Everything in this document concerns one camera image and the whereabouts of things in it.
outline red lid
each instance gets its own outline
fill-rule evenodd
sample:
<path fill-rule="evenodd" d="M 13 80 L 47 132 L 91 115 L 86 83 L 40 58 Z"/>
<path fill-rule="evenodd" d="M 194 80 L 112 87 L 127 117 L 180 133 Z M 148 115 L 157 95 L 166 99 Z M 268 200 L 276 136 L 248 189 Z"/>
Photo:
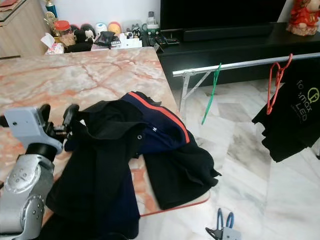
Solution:
<path fill-rule="evenodd" d="M 56 21 L 54 23 L 54 26 L 58 31 L 65 31 L 70 28 L 70 24 L 68 21 Z"/>

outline soundbar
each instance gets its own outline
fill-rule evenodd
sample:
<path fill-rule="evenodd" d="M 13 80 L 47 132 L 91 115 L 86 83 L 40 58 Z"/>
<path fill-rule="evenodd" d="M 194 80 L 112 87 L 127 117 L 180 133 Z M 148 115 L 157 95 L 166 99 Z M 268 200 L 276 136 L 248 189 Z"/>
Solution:
<path fill-rule="evenodd" d="M 243 38 L 253 36 L 267 36 L 271 34 L 273 24 L 186 29 L 183 33 L 183 41 L 203 41 L 215 39 Z"/>

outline white wall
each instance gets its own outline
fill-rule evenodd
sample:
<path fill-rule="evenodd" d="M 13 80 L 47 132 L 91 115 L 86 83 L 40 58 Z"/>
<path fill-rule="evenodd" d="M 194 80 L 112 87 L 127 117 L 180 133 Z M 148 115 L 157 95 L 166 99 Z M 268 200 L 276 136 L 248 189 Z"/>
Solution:
<path fill-rule="evenodd" d="M 43 0 L 39 0 L 45 9 Z M 53 0 L 60 20 L 67 20 L 70 24 L 81 25 L 98 22 L 110 23 L 140 20 L 146 22 L 149 11 L 154 11 L 155 18 L 160 20 L 161 0 Z M 294 0 L 286 0 L 278 22 L 286 22 Z"/>

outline blue handle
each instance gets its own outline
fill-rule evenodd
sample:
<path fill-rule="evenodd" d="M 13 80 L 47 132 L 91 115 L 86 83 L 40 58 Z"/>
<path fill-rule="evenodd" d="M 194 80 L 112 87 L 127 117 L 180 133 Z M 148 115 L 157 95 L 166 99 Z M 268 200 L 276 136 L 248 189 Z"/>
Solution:
<path fill-rule="evenodd" d="M 226 219 L 226 227 L 232 229 L 235 222 L 235 216 L 233 212 L 230 212 Z"/>
<path fill-rule="evenodd" d="M 217 221 L 216 221 L 216 229 L 222 230 L 224 228 L 224 216 L 222 214 L 221 208 L 218 209 Z"/>

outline marble table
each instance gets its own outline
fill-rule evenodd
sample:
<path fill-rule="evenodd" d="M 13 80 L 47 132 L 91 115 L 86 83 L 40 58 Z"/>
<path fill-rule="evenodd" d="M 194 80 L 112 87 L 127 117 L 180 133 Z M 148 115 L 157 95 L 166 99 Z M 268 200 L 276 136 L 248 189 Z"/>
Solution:
<path fill-rule="evenodd" d="M 117 100 L 140 91 L 179 115 L 156 52 L 152 47 L 113 49 L 72 54 L 0 60 L 0 114 L 23 106 L 51 105 L 50 120 L 61 124 L 71 103 L 80 110 L 98 101 Z M 25 152 L 9 129 L 0 130 L 0 181 L 4 181 L 17 156 Z M 54 178 L 61 175 L 70 153 L 57 155 Z M 152 191 L 143 156 L 129 162 L 138 208 L 142 216 L 161 212 Z M 182 207 L 205 202 L 210 194 Z M 44 221 L 52 213 L 47 210 Z"/>

